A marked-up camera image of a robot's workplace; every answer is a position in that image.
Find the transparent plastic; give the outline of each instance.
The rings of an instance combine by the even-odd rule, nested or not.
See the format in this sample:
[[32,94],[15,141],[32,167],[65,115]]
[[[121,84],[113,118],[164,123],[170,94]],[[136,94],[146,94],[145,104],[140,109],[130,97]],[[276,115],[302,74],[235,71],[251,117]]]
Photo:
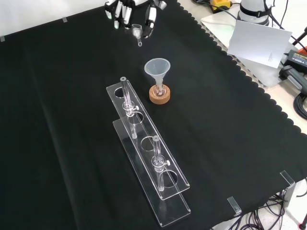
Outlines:
[[235,215],[234,217],[240,215],[242,213],[241,208],[239,207],[238,203],[236,202],[236,200],[234,199],[233,196],[229,197],[228,199],[229,204],[231,205],[231,207],[234,209],[235,211]]
[[139,24],[132,24],[132,34],[138,39],[138,46],[142,46],[141,35],[143,34],[142,26]]
[[120,117],[113,124],[159,224],[166,226],[190,214],[181,194],[190,185],[131,84],[120,80],[107,87]]
[[155,79],[156,86],[153,89],[153,93],[156,96],[163,96],[166,94],[166,88],[163,86],[162,82],[170,68],[171,64],[164,58],[154,58],[145,64],[145,72]]

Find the yellow device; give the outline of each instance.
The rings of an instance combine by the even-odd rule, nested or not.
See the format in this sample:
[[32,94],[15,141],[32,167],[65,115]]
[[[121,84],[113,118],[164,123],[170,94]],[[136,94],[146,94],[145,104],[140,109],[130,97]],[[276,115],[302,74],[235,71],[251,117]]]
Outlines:
[[[232,6],[230,0],[210,0],[210,4],[221,7],[224,10],[228,10]],[[221,12],[218,8],[214,6],[210,6],[210,8],[213,13]]]

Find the robotic hand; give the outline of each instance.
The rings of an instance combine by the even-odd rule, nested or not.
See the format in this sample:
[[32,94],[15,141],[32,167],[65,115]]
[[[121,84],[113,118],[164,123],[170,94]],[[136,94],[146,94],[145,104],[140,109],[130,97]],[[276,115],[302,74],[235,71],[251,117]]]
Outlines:
[[114,18],[114,27],[118,29],[122,24],[125,29],[131,28],[131,16],[136,7],[143,3],[149,2],[147,12],[145,28],[143,31],[143,37],[148,38],[154,29],[154,23],[157,15],[156,6],[160,9],[166,7],[166,3],[162,0],[109,0],[105,4],[106,15],[109,19]]

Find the white paper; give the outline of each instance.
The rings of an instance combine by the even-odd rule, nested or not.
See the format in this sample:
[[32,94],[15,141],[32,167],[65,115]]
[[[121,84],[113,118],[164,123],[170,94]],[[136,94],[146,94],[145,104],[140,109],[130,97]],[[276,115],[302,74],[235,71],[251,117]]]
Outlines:
[[228,54],[278,68],[292,32],[237,21]]

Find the robot finger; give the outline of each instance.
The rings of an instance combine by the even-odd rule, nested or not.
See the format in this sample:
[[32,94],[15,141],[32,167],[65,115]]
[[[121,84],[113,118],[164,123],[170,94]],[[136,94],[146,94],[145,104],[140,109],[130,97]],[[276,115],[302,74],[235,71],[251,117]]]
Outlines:
[[145,29],[143,32],[144,38],[148,38],[150,37],[150,35],[152,35],[156,17],[157,17],[157,9],[155,7],[155,3],[152,2],[149,4],[146,12]]
[[126,0],[126,9],[125,9],[125,15],[123,15],[123,23],[125,25],[125,29],[131,28],[131,18],[132,18],[132,12],[135,8],[135,1],[134,0]]
[[108,19],[112,19],[112,15],[114,13],[114,9],[115,9],[117,1],[118,0],[109,0],[105,4],[105,11],[106,11],[106,16],[108,17]]
[[123,3],[122,3],[122,1],[119,0],[118,3],[117,3],[115,14],[114,14],[114,27],[115,27],[115,29],[119,28],[119,18],[120,18],[120,12],[121,12],[122,6],[123,6]]

